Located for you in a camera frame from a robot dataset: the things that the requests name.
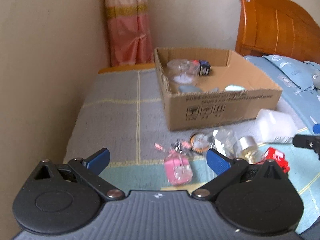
pink curtain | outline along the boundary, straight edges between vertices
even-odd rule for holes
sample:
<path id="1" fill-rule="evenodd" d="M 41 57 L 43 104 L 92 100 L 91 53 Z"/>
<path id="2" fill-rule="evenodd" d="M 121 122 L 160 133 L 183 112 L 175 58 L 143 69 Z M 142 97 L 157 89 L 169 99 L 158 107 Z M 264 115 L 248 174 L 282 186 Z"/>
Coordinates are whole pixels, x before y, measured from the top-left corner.
<path id="1" fill-rule="evenodd" d="M 147 0 L 106 0 L 111 65 L 153 62 Z"/>

cardboard box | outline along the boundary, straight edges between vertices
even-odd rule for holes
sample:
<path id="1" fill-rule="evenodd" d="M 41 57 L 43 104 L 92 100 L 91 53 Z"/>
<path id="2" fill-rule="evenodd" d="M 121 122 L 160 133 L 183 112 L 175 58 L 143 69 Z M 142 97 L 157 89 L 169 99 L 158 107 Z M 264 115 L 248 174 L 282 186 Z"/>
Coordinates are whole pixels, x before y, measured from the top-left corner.
<path id="1" fill-rule="evenodd" d="M 175 58 L 209 61 L 208 76 L 200 76 L 197 87 L 220 92 L 179 93 L 169 82 L 167 63 Z M 263 71 L 232 50 L 208 48 L 156 48 L 156 73 L 164 114 L 170 131 L 215 127 L 256 118 L 262 108 L 276 108 L 282 89 Z M 227 85 L 246 91 L 224 92 Z"/>

light blue bedsheet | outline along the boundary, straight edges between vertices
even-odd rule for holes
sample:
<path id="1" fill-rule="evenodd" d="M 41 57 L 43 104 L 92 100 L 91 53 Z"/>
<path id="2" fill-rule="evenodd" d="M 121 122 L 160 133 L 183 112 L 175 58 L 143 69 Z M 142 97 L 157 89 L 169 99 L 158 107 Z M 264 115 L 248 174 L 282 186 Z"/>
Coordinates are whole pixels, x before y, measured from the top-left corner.
<path id="1" fill-rule="evenodd" d="M 244 58 L 261 69 L 283 89 L 282 97 L 296 111 L 310 131 L 315 123 L 320 123 L 320 93 L 317 90 L 302 91 L 294 84 L 290 84 L 285 79 L 284 73 L 263 57 L 245 56 Z"/>

orange wooden headboard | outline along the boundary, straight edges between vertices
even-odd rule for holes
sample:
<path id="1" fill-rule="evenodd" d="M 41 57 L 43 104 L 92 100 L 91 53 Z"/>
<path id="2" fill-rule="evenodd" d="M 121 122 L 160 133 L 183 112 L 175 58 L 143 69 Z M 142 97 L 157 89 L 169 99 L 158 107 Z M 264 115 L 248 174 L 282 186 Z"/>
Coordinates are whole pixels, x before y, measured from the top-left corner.
<path id="1" fill-rule="evenodd" d="M 239 54 L 278 54 L 320 64 L 320 27 L 305 9 L 290 0 L 240 1 Z"/>

white plastic container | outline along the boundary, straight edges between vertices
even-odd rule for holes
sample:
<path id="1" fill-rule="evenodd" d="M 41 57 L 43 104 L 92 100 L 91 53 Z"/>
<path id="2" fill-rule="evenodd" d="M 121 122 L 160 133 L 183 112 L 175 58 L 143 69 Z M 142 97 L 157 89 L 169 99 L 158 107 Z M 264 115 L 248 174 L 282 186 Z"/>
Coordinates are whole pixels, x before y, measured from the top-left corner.
<path id="1" fill-rule="evenodd" d="M 256 117 L 262 142 L 264 143 L 292 143 L 298 128 L 288 114 L 268 109 L 261 109 Z"/>

